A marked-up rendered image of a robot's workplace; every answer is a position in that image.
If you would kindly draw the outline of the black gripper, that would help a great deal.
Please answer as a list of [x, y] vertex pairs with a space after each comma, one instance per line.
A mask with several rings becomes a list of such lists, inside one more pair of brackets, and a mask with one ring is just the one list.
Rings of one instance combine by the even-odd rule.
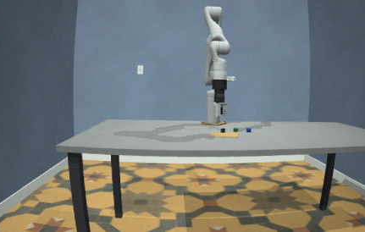
[[227, 102], [224, 101], [224, 90], [227, 90], [227, 80], [235, 80], [235, 77], [227, 77], [226, 70], [214, 70], [213, 71], [213, 90], [214, 90], [214, 101], [217, 104], [221, 104], [223, 107], [223, 115], [227, 115]]

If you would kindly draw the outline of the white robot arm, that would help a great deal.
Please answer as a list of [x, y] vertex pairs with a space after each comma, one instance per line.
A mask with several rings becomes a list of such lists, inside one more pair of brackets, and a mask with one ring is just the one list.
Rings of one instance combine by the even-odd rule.
[[[222, 9], [220, 7], [205, 7], [204, 19], [210, 30], [210, 36], [206, 40], [206, 66], [204, 83], [212, 86], [213, 70], [226, 70], [226, 60], [219, 58], [217, 54], [227, 55], [230, 52], [230, 45], [225, 39], [221, 29]], [[210, 17], [211, 16], [211, 17]], [[216, 21], [216, 23], [214, 22]], [[212, 40], [211, 40], [212, 38]], [[214, 101], [214, 90], [207, 92], [207, 123], [221, 123], [221, 106]]]

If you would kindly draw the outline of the tan square mat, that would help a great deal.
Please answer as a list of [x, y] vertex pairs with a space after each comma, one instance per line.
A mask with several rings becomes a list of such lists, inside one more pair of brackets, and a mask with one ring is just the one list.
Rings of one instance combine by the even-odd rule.
[[[229, 138], [238, 138], [239, 132], [225, 132], [221, 133], [220, 131], [213, 131], [210, 136], [211, 137], [229, 137]], [[237, 135], [237, 136], [234, 136]]]

